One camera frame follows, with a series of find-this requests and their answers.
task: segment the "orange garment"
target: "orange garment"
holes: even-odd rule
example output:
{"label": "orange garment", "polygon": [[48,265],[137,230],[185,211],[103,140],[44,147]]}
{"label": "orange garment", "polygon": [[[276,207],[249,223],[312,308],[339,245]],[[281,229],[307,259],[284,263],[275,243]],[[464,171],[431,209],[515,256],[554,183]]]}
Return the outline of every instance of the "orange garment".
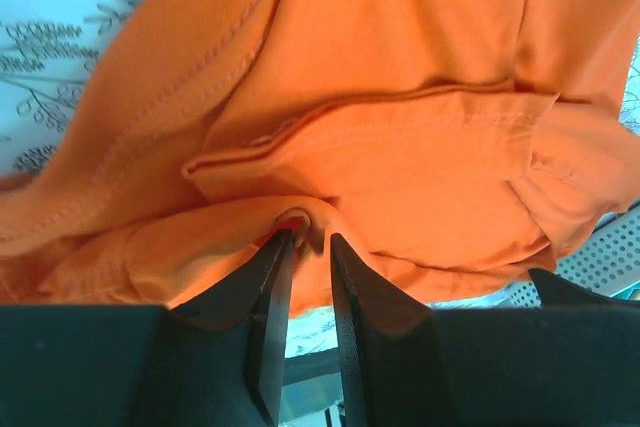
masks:
{"label": "orange garment", "polygon": [[146,0],[50,165],[0,189],[5,302],[175,305],[297,219],[421,302],[555,267],[640,195],[640,0]]}

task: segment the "folded fabric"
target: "folded fabric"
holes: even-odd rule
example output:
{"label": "folded fabric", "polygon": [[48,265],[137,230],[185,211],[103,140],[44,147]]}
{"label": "folded fabric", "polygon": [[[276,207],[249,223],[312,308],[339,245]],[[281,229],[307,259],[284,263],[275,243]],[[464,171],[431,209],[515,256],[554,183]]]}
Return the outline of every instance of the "folded fabric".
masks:
{"label": "folded fabric", "polygon": [[421,302],[555,268],[640,195],[617,121],[640,0],[146,0],[36,178],[0,299],[197,295],[282,226],[291,315],[341,232]]}

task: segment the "black object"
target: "black object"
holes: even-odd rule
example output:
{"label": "black object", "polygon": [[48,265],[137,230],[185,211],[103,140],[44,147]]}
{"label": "black object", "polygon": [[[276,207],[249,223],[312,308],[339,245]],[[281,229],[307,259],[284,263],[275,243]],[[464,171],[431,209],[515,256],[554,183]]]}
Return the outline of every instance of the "black object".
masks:
{"label": "black object", "polygon": [[433,311],[331,238],[350,427],[640,425],[640,312]]}
{"label": "black object", "polygon": [[0,308],[0,426],[274,426],[293,233],[193,300]]}
{"label": "black object", "polygon": [[544,269],[530,269],[529,275],[536,286],[543,307],[601,305],[640,309],[640,302],[612,299],[596,294]]}

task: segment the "perforated basket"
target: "perforated basket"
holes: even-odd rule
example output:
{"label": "perforated basket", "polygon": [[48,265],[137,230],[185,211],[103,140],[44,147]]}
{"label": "perforated basket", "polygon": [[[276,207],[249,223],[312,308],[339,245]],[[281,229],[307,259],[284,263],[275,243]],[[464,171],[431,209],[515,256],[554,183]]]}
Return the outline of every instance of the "perforated basket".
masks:
{"label": "perforated basket", "polygon": [[[640,282],[640,207],[598,230],[578,252],[558,262],[556,273],[607,296]],[[506,290],[514,306],[540,305],[532,282],[514,282]]]}

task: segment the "orange shirt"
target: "orange shirt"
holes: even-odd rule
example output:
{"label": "orange shirt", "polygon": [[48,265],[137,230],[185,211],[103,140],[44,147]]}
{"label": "orange shirt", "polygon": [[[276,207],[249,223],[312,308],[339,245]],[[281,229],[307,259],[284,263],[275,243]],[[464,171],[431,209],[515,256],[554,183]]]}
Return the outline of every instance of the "orange shirt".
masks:
{"label": "orange shirt", "polygon": [[342,232],[422,302],[555,267],[640,195],[617,116],[640,0],[146,0],[37,178],[0,182],[4,302],[165,302],[284,222],[291,314]]}

